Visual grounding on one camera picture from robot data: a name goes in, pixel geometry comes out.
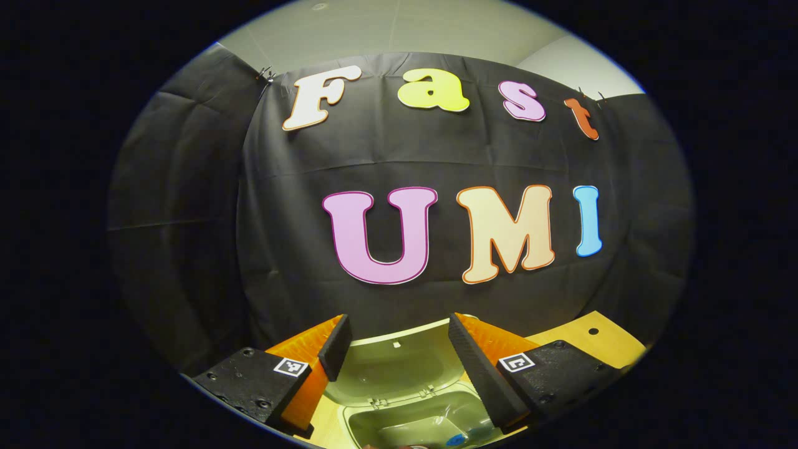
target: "green plastic container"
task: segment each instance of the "green plastic container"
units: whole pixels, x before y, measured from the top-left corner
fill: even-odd
[[[448,339],[448,319],[352,342],[325,394],[354,447],[468,449],[502,435]]]

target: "white wall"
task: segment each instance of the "white wall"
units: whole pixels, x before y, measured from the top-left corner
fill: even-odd
[[[625,70],[573,35],[567,35],[534,52],[516,67],[543,75],[594,100],[628,93],[644,93]]]

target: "wrinkled black curtain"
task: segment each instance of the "wrinkled black curtain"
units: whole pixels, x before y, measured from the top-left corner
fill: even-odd
[[[307,75],[357,65],[327,120],[286,132]],[[416,68],[454,73],[462,113],[411,109],[397,91]],[[244,345],[266,348],[339,313],[355,338],[471,313],[529,335],[599,310],[644,344],[656,339],[685,283],[692,197],[678,144],[646,95],[600,103],[526,71],[443,54],[344,58],[283,74],[273,85],[216,45],[148,103],[124,143],[109,194],[109,238],[121,291],[158,350],[193,375]],[[547,111],[513,119],[497,86],[523,82]],[[577,98],[599,139],[586,138],[563,101]],[[551,188],[555,261],[483,284],[470,264],[467,187],[495,188],[515,213],[528,185]],[[576,255],[577,185],[598,188],[600,252]],[[438,192],[429,210],[426,270],[400,285],[346,274],[322,199],[371,193],[369,250],[401,255],[393,189]],[[493,260],[498,263],[494,251]]]

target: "container lid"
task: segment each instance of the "container lid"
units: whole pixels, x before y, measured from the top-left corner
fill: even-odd
[[[465,372],[448,338],[448,318],[355,340],[325,395],[350,407],[391,404],[446,388]]]

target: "black foam pad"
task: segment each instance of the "black foam pad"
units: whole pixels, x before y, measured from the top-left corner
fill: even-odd
[[[505,357],[496,369],[521,395],[539,421],[555,418],[621,375],[564,340]]]
[[[341,371],[351,343],[352,326],[349,315],[344,314],[330,333],[330,338],[324,342],[322,350],[318,352],[318,359],[322,362],[322,368],[330,382],[335,382],[338,379],[338,373]]]
[[[529,415],[529,408],[496,367],[491,365],[455,314],[449,317],[448,337],[493,425],[504,433],[512,431],[514,424]]]
[[[280,415],[310,372],[308,364],[244,348],[193,379],[230,407],[294,435],[300,431]]]

